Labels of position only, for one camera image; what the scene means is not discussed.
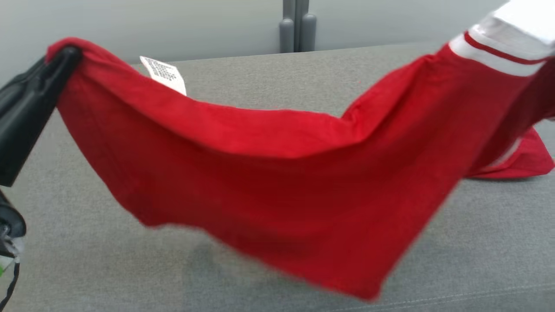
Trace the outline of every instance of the gray surface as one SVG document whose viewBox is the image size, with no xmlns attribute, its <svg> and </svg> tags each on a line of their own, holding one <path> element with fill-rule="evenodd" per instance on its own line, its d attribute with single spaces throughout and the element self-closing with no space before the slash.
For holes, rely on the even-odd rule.
<svg viewBox="0 0 555 312">
<path fill-rule="evenodd" d="M 335 115 L 430 46 L 176 63 L 188 94 Z M 555 153 L 555 123 L 538 131 Z M 7 195 L 29 226 L 6 311 L 553 311 L 555 174 L 464 181 L 367 305 L 236 255 L 202 232 L 143 228 L 110 196 L 55 114 Z M 5 289 L 9 278 L 0 279 Z"/>
</svg>

